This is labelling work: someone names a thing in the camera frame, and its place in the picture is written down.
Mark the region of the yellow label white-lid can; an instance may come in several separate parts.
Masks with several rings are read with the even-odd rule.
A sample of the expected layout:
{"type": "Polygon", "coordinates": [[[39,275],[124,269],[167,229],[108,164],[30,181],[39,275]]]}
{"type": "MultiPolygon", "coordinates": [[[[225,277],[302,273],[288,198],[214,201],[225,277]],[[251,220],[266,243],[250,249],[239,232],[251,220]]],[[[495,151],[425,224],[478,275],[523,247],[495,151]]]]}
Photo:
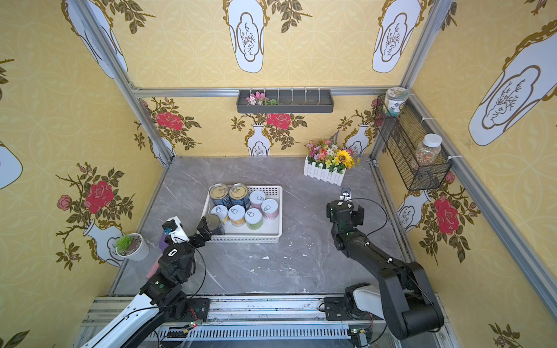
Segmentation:
{"type": "Polygon", "coordinates": [[[229,220],[229,209],[225,205],[217,205],[210,210],[212,215],[219,217],[220,224],[225,226],[230,222],[229,220]]]}

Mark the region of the white perforated plastic basket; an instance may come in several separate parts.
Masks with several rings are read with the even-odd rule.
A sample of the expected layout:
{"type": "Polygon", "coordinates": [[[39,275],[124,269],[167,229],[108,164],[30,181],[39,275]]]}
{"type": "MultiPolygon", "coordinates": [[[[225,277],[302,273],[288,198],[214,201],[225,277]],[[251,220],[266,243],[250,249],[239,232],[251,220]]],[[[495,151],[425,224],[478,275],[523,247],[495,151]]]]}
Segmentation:
{"type": "Polygon", "coordinates": [[[214,184],[202,218],[212,242],[277,243],[282,235],[282,187],[214,184]]]}

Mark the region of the pink label white-lid can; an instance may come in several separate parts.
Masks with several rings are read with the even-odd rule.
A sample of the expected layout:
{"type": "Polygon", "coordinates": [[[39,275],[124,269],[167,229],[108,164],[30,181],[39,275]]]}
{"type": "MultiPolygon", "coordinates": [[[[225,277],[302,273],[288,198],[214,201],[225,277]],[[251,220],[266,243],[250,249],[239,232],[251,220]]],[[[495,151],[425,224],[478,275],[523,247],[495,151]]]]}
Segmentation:
{"type": "Polygon", "coordinates": [[[265,219],[274,220],[279,216],[279,203],[274,199],[266,199],[261,204],[261,212],[265,219]]]}

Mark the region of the orange label white-lid can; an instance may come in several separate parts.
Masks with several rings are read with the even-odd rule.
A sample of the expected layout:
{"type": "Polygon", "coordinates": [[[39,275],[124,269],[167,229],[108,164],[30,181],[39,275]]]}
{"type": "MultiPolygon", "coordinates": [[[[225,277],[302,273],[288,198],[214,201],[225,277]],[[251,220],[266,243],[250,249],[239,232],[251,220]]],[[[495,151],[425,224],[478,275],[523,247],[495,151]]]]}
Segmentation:
{"type": "Polygon", "coordinates": [[[246,210],[241,205],[234,205],[229,208],[228,218],[233,226],[239,227],[246,223],[245,220],[246,210]]]}

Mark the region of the blue tin can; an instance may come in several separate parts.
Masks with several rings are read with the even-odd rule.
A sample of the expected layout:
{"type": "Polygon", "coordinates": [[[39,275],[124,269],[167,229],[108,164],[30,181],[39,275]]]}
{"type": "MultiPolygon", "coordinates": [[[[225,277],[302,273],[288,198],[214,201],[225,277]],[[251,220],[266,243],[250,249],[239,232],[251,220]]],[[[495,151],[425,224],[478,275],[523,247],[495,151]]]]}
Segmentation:
{"type": "Polygon", "coordinates": [[[246,210],[250,208],[249,189],[245,184],[234,184],[229,188],[229,197],[233,206],[239,205],[246,210]]]}
{"type": "Polygon", "coordinates": [[[229,187],[226,184],[219,183],[212,185],[209,189],[209,196],[215,206],[223,205],[226,208],[232,206],[229,187]]]}

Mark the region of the green label white-lid can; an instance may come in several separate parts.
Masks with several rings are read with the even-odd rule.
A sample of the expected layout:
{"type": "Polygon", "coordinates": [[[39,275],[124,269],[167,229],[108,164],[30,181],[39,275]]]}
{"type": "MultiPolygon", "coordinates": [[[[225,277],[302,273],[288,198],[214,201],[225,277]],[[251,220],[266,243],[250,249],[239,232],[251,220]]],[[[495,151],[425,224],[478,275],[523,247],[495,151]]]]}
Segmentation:
{"type": "Polygon", "coordinates": [[[263,215],[260,210],[250,208],[245,213],[246,225],[249,230],[256,231],[263,225],[263,215]]]}

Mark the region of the dark tomato tin can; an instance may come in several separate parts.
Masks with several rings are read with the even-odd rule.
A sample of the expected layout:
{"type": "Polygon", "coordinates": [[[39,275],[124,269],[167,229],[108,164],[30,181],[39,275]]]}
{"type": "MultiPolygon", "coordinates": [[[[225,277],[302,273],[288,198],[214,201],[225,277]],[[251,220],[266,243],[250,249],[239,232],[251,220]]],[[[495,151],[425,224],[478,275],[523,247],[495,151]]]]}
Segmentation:
{"type": "Polygon", "coordinates": [[[207,228],[213,236],[223,236],[225,234],[220,218],[215,214],[205,216],[207,228]]]}

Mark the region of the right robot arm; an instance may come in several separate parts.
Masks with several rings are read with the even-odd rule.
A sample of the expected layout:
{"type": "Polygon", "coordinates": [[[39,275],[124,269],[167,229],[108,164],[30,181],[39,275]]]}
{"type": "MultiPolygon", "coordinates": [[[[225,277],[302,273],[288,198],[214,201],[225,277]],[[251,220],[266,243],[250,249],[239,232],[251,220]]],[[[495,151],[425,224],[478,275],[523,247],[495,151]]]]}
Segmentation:
{"type": "Polygon", "coordinates": [[[379,285],[380,318],[397,339],[439,331],[444,315],[423,267],[403,262],[371,243],[357,229],[364,223],[364,209],[351,201],[335,200],[326,205],[332,223],[334,245],[347,258],[361,264],[379,285]]]}

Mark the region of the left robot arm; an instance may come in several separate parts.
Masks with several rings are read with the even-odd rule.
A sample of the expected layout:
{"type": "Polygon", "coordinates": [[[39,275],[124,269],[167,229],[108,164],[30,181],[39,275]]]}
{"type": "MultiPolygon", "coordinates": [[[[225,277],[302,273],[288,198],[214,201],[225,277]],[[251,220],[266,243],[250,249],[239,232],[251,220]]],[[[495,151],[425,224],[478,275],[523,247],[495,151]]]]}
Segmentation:
{"type": "Polygon", "coordinates": [[[85,347],[138,347],[151,333],[167,322],[188,321],[193,329],[207,320],[210,299],[198,291],[186,294],[183,285],[195,274],[199,248],[211,240],[207,218],[188,236],[177,218],[162,225],[167,247],[158,259],[158,269],[132,301],[85,347]]]}

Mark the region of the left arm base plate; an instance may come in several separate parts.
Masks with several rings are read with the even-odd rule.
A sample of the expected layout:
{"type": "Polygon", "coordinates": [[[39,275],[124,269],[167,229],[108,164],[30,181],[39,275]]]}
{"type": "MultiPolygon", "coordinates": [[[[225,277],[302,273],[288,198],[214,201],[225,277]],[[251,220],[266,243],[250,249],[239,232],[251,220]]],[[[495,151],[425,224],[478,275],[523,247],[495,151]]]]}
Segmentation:
{"type": "Polygon", "coordinates": [[[183,318],[184,321],[206,322],[210,310],[209,298],[193,298],[187,301],[186,312],[183,318]]]}

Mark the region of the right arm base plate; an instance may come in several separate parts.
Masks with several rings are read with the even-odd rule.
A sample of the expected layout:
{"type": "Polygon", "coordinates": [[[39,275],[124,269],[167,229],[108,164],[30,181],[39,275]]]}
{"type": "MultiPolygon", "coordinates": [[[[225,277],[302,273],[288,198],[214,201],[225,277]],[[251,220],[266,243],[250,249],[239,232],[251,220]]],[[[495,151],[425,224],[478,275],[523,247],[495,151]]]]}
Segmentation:
{"type": "Polygon", "coordinates": [[[359,320],[362,318],[354,301],[345,297],[325,297],[323,299],[322,312],[328,321],[359,320]]]}

